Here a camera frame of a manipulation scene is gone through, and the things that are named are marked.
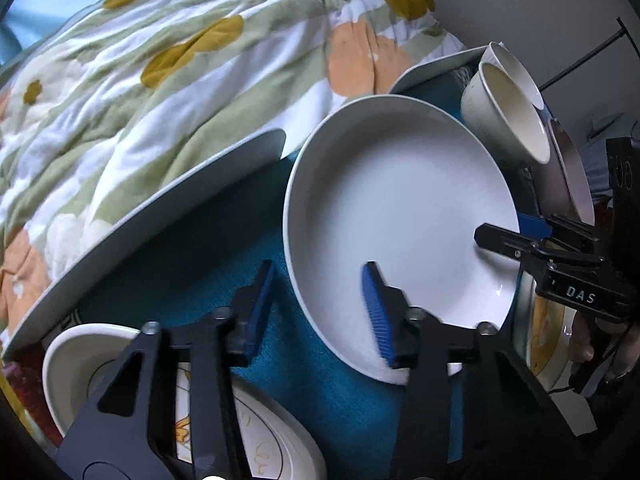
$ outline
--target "flowered blanket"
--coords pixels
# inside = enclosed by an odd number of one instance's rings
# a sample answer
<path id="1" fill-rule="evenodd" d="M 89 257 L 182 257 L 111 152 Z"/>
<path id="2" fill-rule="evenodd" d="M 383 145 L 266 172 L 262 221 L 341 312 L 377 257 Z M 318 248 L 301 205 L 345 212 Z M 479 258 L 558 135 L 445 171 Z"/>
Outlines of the flowered blanket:
<path id="1" fill-rule="evenodd" d="M 0 88 L 2 338 L 173 179 L 263 130 L 286 132 L 287 155 L 348 100 L 461 50 L 433 8 L 103 0 L 85 9 Z"/>

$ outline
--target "finger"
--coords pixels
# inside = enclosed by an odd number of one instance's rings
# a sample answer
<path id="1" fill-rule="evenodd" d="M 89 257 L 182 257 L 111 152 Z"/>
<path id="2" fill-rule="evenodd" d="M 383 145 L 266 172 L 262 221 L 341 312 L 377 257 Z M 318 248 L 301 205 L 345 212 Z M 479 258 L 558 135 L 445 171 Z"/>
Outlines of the finger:
<path id="1" fill-rule="evenodd" d="M 567 349 L 569 359 L 574 363 L 583 363 L 593 359 L 593 347 L 590 345 L 591 333 L 586 320 L 576 312 L 572 323 L 571 338 Z"/>
<path id="2" fill-rule="evenodd" d="M 640 356 L 640 325 L 633 325 L 624 341 L 620 343 L 620 348 L 609 369 L 612 377 L 619 377 L 626 374 L 634 367 Z"/>
<path id="3" fill-rule="evenodd" d="M 580 344 L 591 342 L 589 325 L 580 312 L 576 312 L 574 322 L 571 325 L 571 339 Z"/>
<path id="4" fill-rule="evenodd" d="M 577 343 L 574 339 L 569 339 L 567 353 L 569 359 L 574 363 L 583 363 L 593 359 L 593 347 L 588 343 Z"/>
<path id="5" fill-rule="evenodd" d="M 625 332 L 628 323 L 612 323 L 610 321 L 596 319 L 596 325 L 607 334 L 622 335 Z"/>

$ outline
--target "gray wall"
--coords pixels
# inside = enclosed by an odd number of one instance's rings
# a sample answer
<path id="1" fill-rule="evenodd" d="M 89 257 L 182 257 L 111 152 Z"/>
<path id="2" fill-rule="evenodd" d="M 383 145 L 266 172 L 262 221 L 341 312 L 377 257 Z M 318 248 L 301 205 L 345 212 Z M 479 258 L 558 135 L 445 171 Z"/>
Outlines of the gray wall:
<path id="1" fill-rule="evenodd" d="M 436 14 L 468 46 L 503 41 L 540 85 L 618 30 L 620 16 L 640 44 L 640 19 L 627 0 L 435 0 Z M 577 144 L 592 118 L 640 115 L 640 60 L 626 40 L 544 93 Z"/>

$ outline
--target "dish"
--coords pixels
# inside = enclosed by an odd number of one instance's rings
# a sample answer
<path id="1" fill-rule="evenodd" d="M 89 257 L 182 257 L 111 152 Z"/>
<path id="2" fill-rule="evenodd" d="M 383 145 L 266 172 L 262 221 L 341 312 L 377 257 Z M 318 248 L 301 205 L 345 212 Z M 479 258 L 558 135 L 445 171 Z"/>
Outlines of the dish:
<path id="1" fill-rule="evenodd" d="M 485 50 L 485 46 L 478 46 L 412 66 L 391 85 L 388 93 L 401 94 L 417 84 L 465 66 L 475 59 L 480 59 Z"/>
<path id="2" fill-rule="evenodd" d="M 41 341 L 78 300 L 121 261 L 162 229 L 259 168 L 279 160 L 282 130 L 253 134 L 197 165 L 145 200 L 51 283 L 4 345 L 2 358 Z"/>
<path id="3" fill-rule="evenodd" d="M 568 362 L 575 310 L 541 298 L 533 277 L 522 273 L 513 322 L 513 345 L 546 391 Z"/>
<path id="4" fill-rule="evenodd" d="M 514 168 L 548 163 L 549 142 L 540 117 L 496 66 L 480 63 L 462 94 L 460 111 L 466 126 L 499 163 Z"/>
<path id="5" fill-rule="evenodd" d="M 557 120 L 547 121 L 546 132 L 552 147 L 549 163 L 531 168 L 540 212 L 594 225 L 591 191 L 578 150 Z"/>
<path id="6" fill-rule="evenodd" d="M 540 90 L 536 85 L 533 78 L 527 72 L 527 69 L 523 67 L 522 63 L 518 61 L 511 52 L 509 52 L 500 43 L 492 41 L 487 46 L 484 54 L 482 54 L 482 61 L 491 63 L 503 70 L 505 73 L 513 79 L 514 83 L 518 85 L 522 93 L 538 110 L 545 108 L 545 101 L 540 94 Z"/>
<path id="7" fill-rule="evenodd" d="M 108 366 L 138 330 L 117 325 L 79 325 L 50 345 L 43 366 L 43 386 L 51 415 L 64 435 Z M 191 462 L 189 425 L 190 366 L 178 364 L 175 432 L 177 457 Z M 273 399 L 233 377 L 242 441 L 252 474 L 293 480 L 324 480 L 324 459 L 311 436 Z"/>
<path id="8" fill-rule="evenodd" d="M 360 290 L 377 261 L 409 301 L 443 322 L 501 326 L 518 264 L 476 248 L 483 222 L 518 231 L 507 185 L 482 144 L 425 102 L 355 100 L 328 116 L 293 167 L 284 252 L 298 302 L 321 340 L 355 370 L 406 382 L 380 357 Z"/>

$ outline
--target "screw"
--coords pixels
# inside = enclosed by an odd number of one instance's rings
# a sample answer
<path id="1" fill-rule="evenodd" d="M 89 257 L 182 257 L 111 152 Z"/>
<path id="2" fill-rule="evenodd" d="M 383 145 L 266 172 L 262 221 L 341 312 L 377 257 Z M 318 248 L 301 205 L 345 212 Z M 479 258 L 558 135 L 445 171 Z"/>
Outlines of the screw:
<path id="1" fill-rule="evenodd" d="M 476 329 L 478 330 L 478 333 L 480 335 L 496 335 L 498 333 L 498 329 L 495 327 L 495 325 L 493 323 L 489 323 L 488 321 L 478 323 Z"/>
<path id="2" fill-rule="evenodd" d="M 157 321 L 147 321 L 142 326 L 142 332 L 147 335 L 154 335 L 160 332 L 160 323 Z"/>
<path id="3" fill-rule="evenodd" d="M 427 313 L 417 306 L 412 306 L 406 312 L 406 318 L 408 321 L 422 321 L 425 317 L 427 317 Z"/>
<path id="4" fill-rule="evenodd" d="M 218 321 L 228 319 L 229 317 L 231 317 L 231 314 L 231 309 L 228 306 L 219 306 L 216 310 L 213 311 L 213 317 Z"/>

